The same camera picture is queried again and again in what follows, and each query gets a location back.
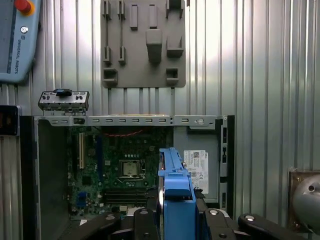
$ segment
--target red cable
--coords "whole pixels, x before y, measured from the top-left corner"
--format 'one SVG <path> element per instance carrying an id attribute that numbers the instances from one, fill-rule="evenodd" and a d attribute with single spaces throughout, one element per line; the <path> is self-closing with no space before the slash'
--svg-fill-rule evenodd
<path id="1" fill-rule="evenodd" d="M 108 136 L 108 137 L 130 137 L 130 136 L 133 136 L 133 135 L 136 135 L 136 134 L 139 134 L 141 132 L 143 132 L 144 129 L 142 130 L 139 130 L 139 131 L 134 131 L 134 132 L 130 132 L 130 133 L 127 133 L 127 134 L 109 134 L 109 133 L 104 133 L 104 135 Z"/>

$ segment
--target sticker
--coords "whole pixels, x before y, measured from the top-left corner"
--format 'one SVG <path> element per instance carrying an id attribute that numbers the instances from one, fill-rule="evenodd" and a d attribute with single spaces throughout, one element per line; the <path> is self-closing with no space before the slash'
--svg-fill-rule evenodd
<path id="1" fill-rule="evenodd" d="M 81 219 L 81 221 L 80 221 L 80 225 L 79 226 L 81 226 L 82 224 L 85 224 L 87 222 L 87 220 L 86 219 Z"/>
<path id="2" fill-rule="evenodd" d="M 208 153 L 205 150 L 184 151 L 184 162 L 188 169 L 194 188 L 209 193 Z"/>

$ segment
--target screw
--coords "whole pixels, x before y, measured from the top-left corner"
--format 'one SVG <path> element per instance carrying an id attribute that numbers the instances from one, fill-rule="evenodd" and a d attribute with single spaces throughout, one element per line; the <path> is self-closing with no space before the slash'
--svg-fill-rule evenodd
<path id="1" fill-rule="evenodd" d="M 255 220 L 255 218 L 253 216 L 247 215 L 244 217 L 246 220 L 248 220 L 249 222 L 253 222 Z"/>
<path id="2" fill-rule="evenodd" d="M 216 210 L 210 210 L 210 214 L 211 214 L 211 215 L 217 215 L 217 214 L 218 214 L 218 211 L 216 211 Z"/>
<path id="3" fill-rule="evenodd" d="M 309 190 L 310 192 L 314 192 L 314 191 L 315 191 L 315 187 L 312 186 L 312 185 L 310 185 L 310 186 L 308 187 L 308 190 Z"/>
<path id="4" fill-rule="evenodd" d="M 203 120 L 203 118 L 198 119 L 198 124 L 199 125 L 203 125 L 205 123 L 205 121 Z"/>
<path id="5" fill-rule="evenodd" d="M 26 26 L 22 26 L 20 28 L 21 33 L 26 34 L 28 32 L 28 28 Z"/>
<path id="6" fill-rule="evenodd" d="M 110 216 L 107 216 L 105 219 L 107 219 L 107 220 L 113 220 L 113 219 L 115 219 L 115 217 L 112 216 L 112 215 L 110 215 Z"/>

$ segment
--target green motherboard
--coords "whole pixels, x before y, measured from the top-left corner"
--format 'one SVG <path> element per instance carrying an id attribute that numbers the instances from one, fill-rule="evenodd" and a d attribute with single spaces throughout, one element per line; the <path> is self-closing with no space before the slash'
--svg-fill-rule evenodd
<path id="1" fill-rule="evenodd" d="M 157 187 L 159 149 L 171 145 L 165 127 L 70 127 L 69 213 L 74 219 L 145 207 Z"/>

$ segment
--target wall-mounted holder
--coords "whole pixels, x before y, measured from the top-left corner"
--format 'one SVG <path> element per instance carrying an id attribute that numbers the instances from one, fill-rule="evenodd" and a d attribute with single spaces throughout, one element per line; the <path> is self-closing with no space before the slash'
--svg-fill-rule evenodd
<path id="1" fill-rule="evenodd" d="M 179 11 L 179 18 L 182 18 L 184 13 L 185 1 L 184 0 L 166 0 L 165 3 L 165 17 L 169 17 L 169 13 L 172 10 Z"/>
<path id="2" fill-rule="evenodd" d="M 169 7 L 167 18 L 166 7 Z M 101 0 L 101 82 L 106 88 L 182 88 L 182 0 Z"/>
<path id="3" fill-rule="evenodd" d="M 166 83 L 168 85 L 174 86 L 179 82 L 178 68 L 176 67 L 167 68 L 165 71 L 165 75 L 166 75 Z"/>
<path id="4" fill-rule="evenodd" d="M 119 63 L 120 65 L 126 64 L 126 48 L 124 46 L 121 46 L 119 49 Z"/>
<path id="5" fill-rule="evenodd" d="M 111 49 L 108 46 L 104 47 L 104 58 L 102 59 L 102 61 L 104 63 L 106 63 L 107 65 L 111 64 Z"/>
<path id="6" fill-rule="evenodd" d="M 116 86 L 118 84 L 118 71 L 112 67 L 104 68 L 102 84 L 105 88 Z"/>
<path id="7" fill-rule="evenodd" d="M 170 42 L 170 38 L 166 39 L 166 56 L 168 58 L 180 58 L 184 53 L 184 49 L 182 47 L 182 37 L 180 38 L 179 44 L 176 47 L 173 46 L 173 43 Z"/>
<path id="8" fill-rule="evenodd" d="M 162 31 L 160 29 L 148 29 L 145 32 L 145 44 L 149 62 L 157 64 L 161 62 Z"/>

